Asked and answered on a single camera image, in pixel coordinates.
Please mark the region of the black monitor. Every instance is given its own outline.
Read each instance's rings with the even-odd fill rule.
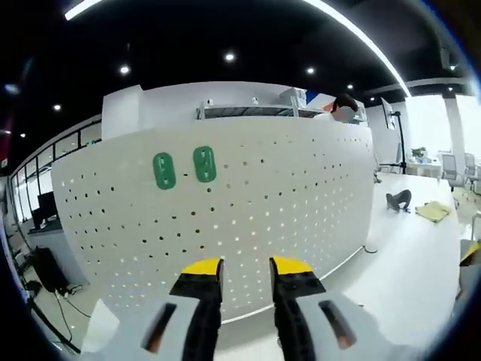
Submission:
[[[394,111],[392,106],[383,98],[381,98],[383,103],[384,117],[386,118],[386,126],[388,129],[396,130],[396,118],[394,116]]]
[[[44,219],[56,216],[58,214],[55,198],[53,198],[53,192],[40,194],[38,196],[38,205],[42,210]]]
[[[44,221],[44,214],[42,208],[37,208],[32,211],[33,226],[35,229],[40,229],[40,225]]]

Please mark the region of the glass window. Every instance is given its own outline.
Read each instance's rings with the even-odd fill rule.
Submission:
[[[101,138],[101,124],[96,123],[88,128],[80,130],[81,145],[86,145]]]
[[[78,136],[77,133],[69,135],[67,138],[63,138],[57,141],[55,145],[55,157],[60,158],[61,156],[77,149]]]
[[[451,150],[451,129],[442,96],[406,98],[411,147],[425,147],[429,156]]]
[[[20,190],[18,189],[17,176],[12,180],[12,184],[14,188],[15,211],[17,213],[18,221],[21,222],[23,220],[23,212],[22,207],[20,207]]]
[[[27,177],[31,177],[37,171],[35,158],[27,163]]]
[[[52,192],[52,177],[50,175],[50,167],[40,173],[40,192],[41,194]]]
[[[24,168],[20,169],[18,172],[18,184],[19,198],[20,202],[22,203],[23,219],[29,220],[32,218],[32,213],[30,212],[29,197],[27,196],[27,184]]]
[[[53,146],[49,146],[38,154],[38,169],[41,170],[47,164],[53,162]]]
[[[456,101],[463,126],[464,149],[466,153],[481,156],[481,105],[475,96],[456,95]]]
[[[32,211],[39,208],[38,205],[38,183],[37,172],[27,177],[27,187],[29,188],[29,199]]]

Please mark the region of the black ceiling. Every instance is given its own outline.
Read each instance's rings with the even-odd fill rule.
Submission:
[[[453,76],[442,69],[436,36],[404,1],[328,3],[363,29],[405,80]],[[71,22],[63,17],[70,1],[0,6],[0,81],[21,87],[19,96],[0,95],[0,126],[13,132],[11,165],[101,113],[104,95],[137,83],[246,80],[332,95],[353,83],[361,98],[395,82],[359,39],[302,0],[108,0]],[[227,51],[236,62],[224,62]],[[132,68],[127,77],[118,72],[123,63]],[[314,76],[307,66],[316,67]],[[55,103],[61,112],[52,112]]]

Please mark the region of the office chair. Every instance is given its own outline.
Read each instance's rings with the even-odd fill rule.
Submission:
[[[466,183],[470,182],[469,190],[473,190],[474,182],[479,181],[478,174],[476,171],[476,160],[473,154],[465,153],[464,161],[466,162],[466,169],[464,170],[464,177]]]
[[[443,179],[448,181],[451,192],[454,191],[454,187],[464,187],[464,175],[458,173],[454,154],[441,154],[441,156],[443,161]]]

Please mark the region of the white wall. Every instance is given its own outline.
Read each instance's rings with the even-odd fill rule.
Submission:
[[[197,108],[208,99],[216,105],[278,103],[279,94],[290,86],[212,81],[163,86],[143,91],[140,86],[122,89],[104,97],[102,139],[162,126],[182,126],[195,121]]]
[[[259,104],[276,104],[279,94],[290,86],[248,83],[243,81],[211,81],[163,86],[146,90],[141,105],[140,129],[191,123],[202,102],[213,105],[251,105],[253,97]]]
[[[393,111],[401,113],[401,125],[404,134],[404,148],[406,155],[410,154],[411,136],[410,123],[405,102],[391,104]],[[383,106],[367,108],[368,124],[373,135],[373,146],[379,163],[390,163],[396,160],[398,143],[400,141],[399,128],[387,129]]]
[[[139,130],[142,93],[141,86],[136,85],[104,97],[101,123],[103,140]]]

